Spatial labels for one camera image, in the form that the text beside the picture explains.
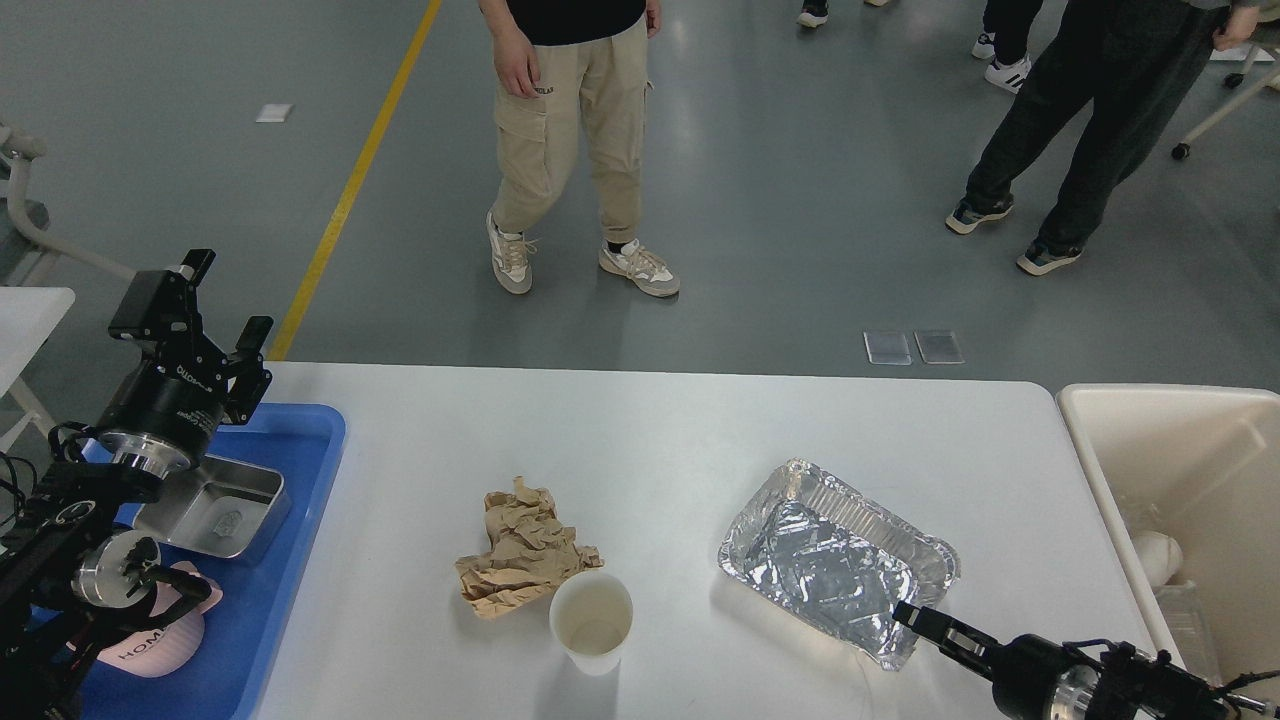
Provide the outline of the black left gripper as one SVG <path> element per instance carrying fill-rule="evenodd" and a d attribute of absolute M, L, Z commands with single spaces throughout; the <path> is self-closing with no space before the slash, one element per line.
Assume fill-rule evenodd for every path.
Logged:
<path fill-rule="evenodd" d="M 273 380 L 262 346 L 274 320 L 251 316 L 227 355 L 204 333 L 196 288 L 216 254 L 189 250 L 183 261 L 138 272 L 108 325 L 142 356 L 96 425 L 111 461 L 146 473 L 200 465 L 221 425 L 243 425 Z M 205 383 L 195 373 L 212 373 Z"/>

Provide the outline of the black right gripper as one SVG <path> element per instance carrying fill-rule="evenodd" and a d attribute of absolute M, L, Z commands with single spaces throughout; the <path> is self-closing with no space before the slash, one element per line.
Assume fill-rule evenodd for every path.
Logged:
<path fill-rule="evenodd" d="M 929 607 L 899 601 L 892 619 L 963 666 L 989 666 L 996 708 L 1010 719 L 1084 719 L 1100 683 L 1098 664 L 1033 634 L 1000 644 Z"/>

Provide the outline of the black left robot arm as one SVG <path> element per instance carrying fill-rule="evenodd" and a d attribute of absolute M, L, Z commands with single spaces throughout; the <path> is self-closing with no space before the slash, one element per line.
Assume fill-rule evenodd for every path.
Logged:
<path fill-rule="evenodd" d="M 232 352 L 204 332 L 197 288 L 214 260 L 193 249 L 134 275 L 108 329 L 140 347 L 140 365 L 95 425 L 47 433 L 51 465 L 3 536 L 5 719 L 77 719 L 81 684 L 106 647 L 170 626 L 212 596 L 209 580 L 165 566 L 155 538 L 116 515 L 196 469 L 218 429 L 247 423 L 271 383 L 261 351 L 270 316 L 251 316 Z"/>

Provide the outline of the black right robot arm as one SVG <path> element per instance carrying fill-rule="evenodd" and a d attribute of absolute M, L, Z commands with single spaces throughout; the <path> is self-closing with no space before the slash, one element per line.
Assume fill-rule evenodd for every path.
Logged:
<path fill-rule="evenodd" d="M 1179 667 L 1161 650 L 1151 656 L 1128 642 L 1053 643 L 1023 634 L 993 637 L 928 607 L 900 601 L 896 623 L 992 685 L 997 710 L 1010 719 L 1238 719 L 1243 711 L 1277 717 L 1277 703 L 1242 689 L 1277 671 L 1243 673 L 1213 685 Z"/>

